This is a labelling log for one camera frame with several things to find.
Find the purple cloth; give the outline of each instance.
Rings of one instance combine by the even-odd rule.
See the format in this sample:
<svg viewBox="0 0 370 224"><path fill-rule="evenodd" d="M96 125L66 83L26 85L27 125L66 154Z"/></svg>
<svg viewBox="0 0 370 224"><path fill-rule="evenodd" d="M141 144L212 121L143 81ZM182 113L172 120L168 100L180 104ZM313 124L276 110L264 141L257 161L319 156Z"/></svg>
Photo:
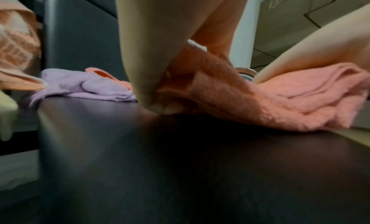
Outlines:
<svg viewBox="0 0 370 224"><path fill-rule="evenodd" d="M136 101L132 90L115 83L109 78L94 72L69 71L63 69L46 69L41 78L49 86L33 92L24 101L28 108L37 107L40 101L48 96L66 96L104 101Z"/></svg>

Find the orange patterned cloth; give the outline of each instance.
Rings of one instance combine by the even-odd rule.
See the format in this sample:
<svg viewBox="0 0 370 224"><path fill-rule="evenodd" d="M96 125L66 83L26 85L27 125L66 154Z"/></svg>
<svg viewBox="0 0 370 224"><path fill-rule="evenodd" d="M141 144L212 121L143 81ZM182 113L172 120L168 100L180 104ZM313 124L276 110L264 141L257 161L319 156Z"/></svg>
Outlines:
<svg viewBox="0 0 370 224"><path fill-rule="evenodd" d="M0 0L0 89L44 89L42 79L25 73L39 51L35 14L18 0Z"/></svg>

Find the white wall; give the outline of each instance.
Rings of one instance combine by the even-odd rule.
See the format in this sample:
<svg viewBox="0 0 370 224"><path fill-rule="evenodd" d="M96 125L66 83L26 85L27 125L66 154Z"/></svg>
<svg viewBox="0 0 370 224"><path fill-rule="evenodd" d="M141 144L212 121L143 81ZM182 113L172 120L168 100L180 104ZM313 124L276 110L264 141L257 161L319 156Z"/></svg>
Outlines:
<svg viewBox="0 0 370 224"><path fill-rule="evenodd" d="M231 46L230 60L235 67L250 68L260 0L248 0Z"/></svg>

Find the black tabletop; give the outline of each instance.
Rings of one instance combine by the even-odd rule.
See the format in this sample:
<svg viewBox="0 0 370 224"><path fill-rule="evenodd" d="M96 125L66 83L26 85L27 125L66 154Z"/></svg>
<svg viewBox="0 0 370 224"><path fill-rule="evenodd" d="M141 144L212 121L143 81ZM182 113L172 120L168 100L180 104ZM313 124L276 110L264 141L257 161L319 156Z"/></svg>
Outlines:
<svg viewBox="0 0 370 224"><path fill-rule="evenodd" d="M136 103L39 109L42 223L370 223L370 149Z"/></svg>

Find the lavender towel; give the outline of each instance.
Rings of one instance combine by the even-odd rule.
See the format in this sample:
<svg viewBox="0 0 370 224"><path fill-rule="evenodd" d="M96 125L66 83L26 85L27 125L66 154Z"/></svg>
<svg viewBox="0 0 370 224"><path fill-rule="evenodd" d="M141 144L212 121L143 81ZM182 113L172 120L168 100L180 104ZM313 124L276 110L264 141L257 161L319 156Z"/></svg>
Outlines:
<svg viewBox="0 0 370 224"><path fill-rule="evenodd" d="M46 69L41 72L41 78L49 86L44 90L33 92L24 100L28 108L37 107L38 103L48 96L67 96L104 101L136 101L132 90L128 90L111 79L101 77L94 72Z"/></svg>

